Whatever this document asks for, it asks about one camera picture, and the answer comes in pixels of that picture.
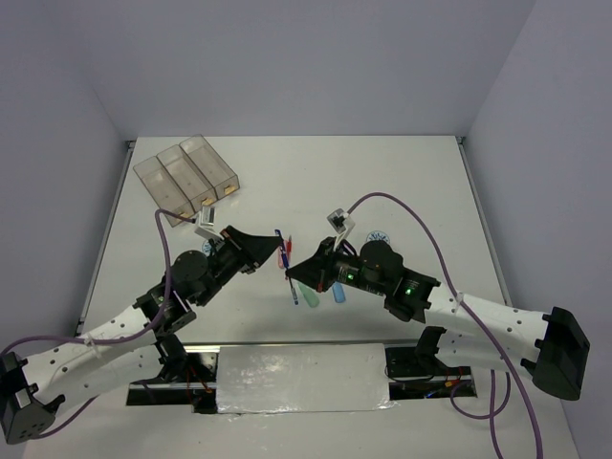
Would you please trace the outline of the blue gel pen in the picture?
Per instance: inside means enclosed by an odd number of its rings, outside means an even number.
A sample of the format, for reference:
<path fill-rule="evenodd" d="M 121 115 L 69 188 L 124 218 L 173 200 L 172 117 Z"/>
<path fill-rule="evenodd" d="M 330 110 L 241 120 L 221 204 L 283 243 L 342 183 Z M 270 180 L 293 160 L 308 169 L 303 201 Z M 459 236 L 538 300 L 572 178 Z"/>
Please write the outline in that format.
<path fill-rule="evenodd" d="M 288 271 L 290 268 L 290 264 L 289 264 L 289 258 L 288 258 L 288 252 L 287 252 L 287 244 L 285 240 L 283 240 L 283 242 L 281 243 L 280 250 L 281 250 L 281 259 L 282 259 L 283 267 L 285 271 Z M 298 305 L 299 304 L 298 296 L 297 296 L 297 292 L 296 292 L 293 280 L 289 276 L 286 276 L 286 277 L 289 283 L 293 303 L 294 305 Z"/>

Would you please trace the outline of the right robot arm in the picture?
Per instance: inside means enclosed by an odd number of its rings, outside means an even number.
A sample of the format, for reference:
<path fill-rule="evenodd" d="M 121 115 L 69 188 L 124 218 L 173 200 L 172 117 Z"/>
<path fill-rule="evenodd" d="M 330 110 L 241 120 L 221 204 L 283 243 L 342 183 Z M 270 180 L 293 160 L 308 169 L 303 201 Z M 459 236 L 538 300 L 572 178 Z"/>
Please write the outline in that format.
<path fill-rule="evenodd" d="M 579 399 L 590 342 L 571 312 L 527 311 L 455 294 L 447 284 L 406 268 L 383 241 L 365 243 L 357 255 L 334 245 L 333 238 L 324 239 L 287 275 L 318 292 L 339 283 L 380 295 L 392 316 L 424 324 L 415 350 L 423 372 L 460 366 L 514 370 L 548 395 Z"/>

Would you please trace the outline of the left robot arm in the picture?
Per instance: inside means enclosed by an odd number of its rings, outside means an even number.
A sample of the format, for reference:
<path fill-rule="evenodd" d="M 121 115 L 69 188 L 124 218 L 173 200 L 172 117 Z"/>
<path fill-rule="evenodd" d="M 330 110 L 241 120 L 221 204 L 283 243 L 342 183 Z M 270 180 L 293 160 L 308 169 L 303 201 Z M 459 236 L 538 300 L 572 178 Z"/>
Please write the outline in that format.
<path fill-rule="evenodd" d="M 185 251 L 161 282 L 133 305 L 74 339 L 27 357 L 1 357 L 1 428 L 9 445 L 48 436 L 58 417 L 119 386 L 186 376 L 192 364 L 177 332 L 194 321 L 238 273 L 253 273 L 280 238 L 248 235 L 232 226 L 208 254 Z"/>

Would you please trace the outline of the green correction tape case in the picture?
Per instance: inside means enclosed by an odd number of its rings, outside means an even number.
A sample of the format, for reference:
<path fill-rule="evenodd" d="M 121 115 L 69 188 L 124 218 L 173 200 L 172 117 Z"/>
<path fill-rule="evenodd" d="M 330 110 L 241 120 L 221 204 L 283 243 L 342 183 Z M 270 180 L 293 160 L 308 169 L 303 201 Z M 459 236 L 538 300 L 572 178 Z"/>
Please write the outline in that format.
<path fill-rule="evenodd" d="M 316 308 L 320 303 L 317 294 L 311 288 L 307 287 L 301 282 L 298 282 L 297 286 L 300 292 L 302 293 L 302 296 L 306 301 L 307 305 L 310 308 Z"/>

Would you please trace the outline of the blue correction tape case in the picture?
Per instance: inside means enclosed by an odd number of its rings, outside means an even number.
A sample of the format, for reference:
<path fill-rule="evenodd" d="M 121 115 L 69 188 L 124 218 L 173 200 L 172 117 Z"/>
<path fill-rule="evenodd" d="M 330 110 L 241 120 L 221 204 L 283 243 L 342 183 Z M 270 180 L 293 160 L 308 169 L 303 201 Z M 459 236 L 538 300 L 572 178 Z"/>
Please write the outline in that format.
<path fill-rule="evenodd" d="M 332 293 L 336 303 L 341 304 L 346 301 L 343 287 L 339 283 L 334 283 L 332 286 Z"/>

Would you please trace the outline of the blue ink jar right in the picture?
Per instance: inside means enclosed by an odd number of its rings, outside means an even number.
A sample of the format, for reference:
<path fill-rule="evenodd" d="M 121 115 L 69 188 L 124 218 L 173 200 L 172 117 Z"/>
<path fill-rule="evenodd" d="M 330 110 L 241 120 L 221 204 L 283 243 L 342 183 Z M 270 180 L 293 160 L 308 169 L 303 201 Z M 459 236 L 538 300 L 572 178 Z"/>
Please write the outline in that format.
<path fill-rule="evenodd" d="M 374 230 L 374 231 L 369 232 L 366 236 L 366 241 L 367 242 L 382 241 L 387 245 L 391 245 L 389 236 L 385 232 L 380 231 L 380 230 Z"/>

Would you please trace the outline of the clear three-compartment organizer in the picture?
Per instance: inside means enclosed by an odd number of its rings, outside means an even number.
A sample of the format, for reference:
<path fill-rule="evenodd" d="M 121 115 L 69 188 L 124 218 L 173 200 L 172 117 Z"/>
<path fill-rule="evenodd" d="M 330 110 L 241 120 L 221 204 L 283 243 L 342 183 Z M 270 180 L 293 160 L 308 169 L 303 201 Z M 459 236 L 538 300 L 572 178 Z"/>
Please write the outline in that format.
<path fill-rule="evenodd" d="M 240 188 L 237 173 L 202 135 L 168 147 L 133 170 L 158 208 L 185 218 Z"/>

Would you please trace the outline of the silver tape sheet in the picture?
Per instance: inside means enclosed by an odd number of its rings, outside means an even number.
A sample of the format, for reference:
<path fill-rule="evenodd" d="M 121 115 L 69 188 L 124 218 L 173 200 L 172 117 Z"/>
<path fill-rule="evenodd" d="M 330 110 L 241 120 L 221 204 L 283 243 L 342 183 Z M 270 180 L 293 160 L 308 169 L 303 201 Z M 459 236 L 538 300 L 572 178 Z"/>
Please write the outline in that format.
<path fill-rule="evenodd" d="M 217 409 L 226 414 L 357 412 L 393 406 L 382 345 L 223 347 Z"/>

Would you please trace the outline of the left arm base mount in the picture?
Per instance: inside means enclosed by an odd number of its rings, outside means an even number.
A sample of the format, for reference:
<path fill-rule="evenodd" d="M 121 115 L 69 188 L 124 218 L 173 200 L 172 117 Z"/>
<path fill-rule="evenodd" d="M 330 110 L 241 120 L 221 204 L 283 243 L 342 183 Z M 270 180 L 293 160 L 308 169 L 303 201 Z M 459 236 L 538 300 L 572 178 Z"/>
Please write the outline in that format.
<path fill-rule="evenodd" d="M 192 413 L 218 413 L 219 348 L 186 349 L 175 336 L 157 345 L 162 369 L 156 377 L 129 385 L 127 406 L 188 405 Z"/>

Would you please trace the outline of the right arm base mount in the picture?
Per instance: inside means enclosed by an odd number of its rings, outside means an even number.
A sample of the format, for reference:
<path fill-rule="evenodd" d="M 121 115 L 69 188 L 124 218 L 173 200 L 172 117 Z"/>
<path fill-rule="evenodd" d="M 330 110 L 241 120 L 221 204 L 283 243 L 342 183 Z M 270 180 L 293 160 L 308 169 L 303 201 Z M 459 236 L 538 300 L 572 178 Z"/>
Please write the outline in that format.
<path fill-rule="evenodd" d="M 437 358 L 445 332 L 443 327 L 427 326 L 415 344 L 384 346 L 392 401 L 446 399 L 453 390 L 458 397 L 476 396 L 469 367 L 451 367 Z"/>

